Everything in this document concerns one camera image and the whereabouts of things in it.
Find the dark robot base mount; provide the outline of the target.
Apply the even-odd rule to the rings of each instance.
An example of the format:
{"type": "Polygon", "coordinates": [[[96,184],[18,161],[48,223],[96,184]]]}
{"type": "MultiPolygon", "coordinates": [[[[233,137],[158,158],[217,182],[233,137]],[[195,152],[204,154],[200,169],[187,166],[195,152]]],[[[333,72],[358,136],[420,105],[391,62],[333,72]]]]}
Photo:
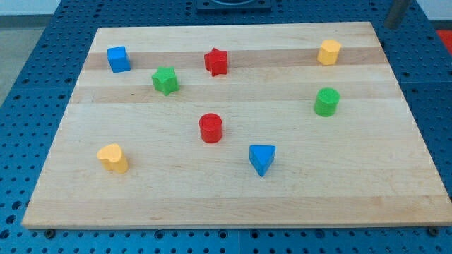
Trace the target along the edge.
{"type": "Polygon", "coordinates": [[[269,11],[272,0],[194,0],[198,12],[207,11],[269,11]]]}

